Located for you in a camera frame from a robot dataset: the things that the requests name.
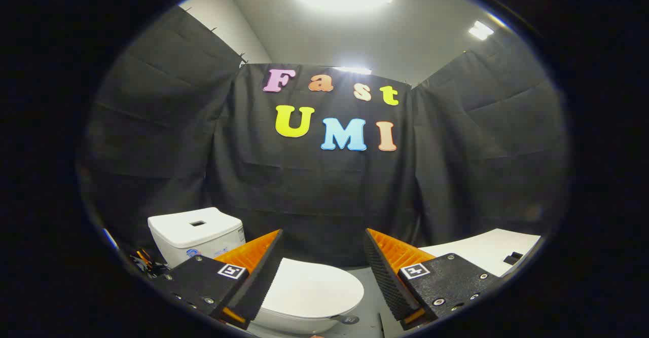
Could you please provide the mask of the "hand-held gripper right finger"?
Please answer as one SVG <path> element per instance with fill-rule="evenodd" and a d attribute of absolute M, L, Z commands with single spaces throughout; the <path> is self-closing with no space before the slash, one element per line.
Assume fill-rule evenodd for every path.
<path fill-rule="evenodd" d="M 469 307 L 501 286 L 501 277 L 457 253 L 433 256 L 371 228 L 364 251 L 383 299 L 404 330 Z"/>

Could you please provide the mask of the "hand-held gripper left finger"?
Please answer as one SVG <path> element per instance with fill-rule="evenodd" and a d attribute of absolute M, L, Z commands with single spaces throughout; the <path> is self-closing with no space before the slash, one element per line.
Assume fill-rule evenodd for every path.
<path fill-rule="evenodd" d="M 222 323 L 248 329 L 283 259 L 278 229 L 216 258 L 197 255 L 152 279 L 155 291 Z"/>

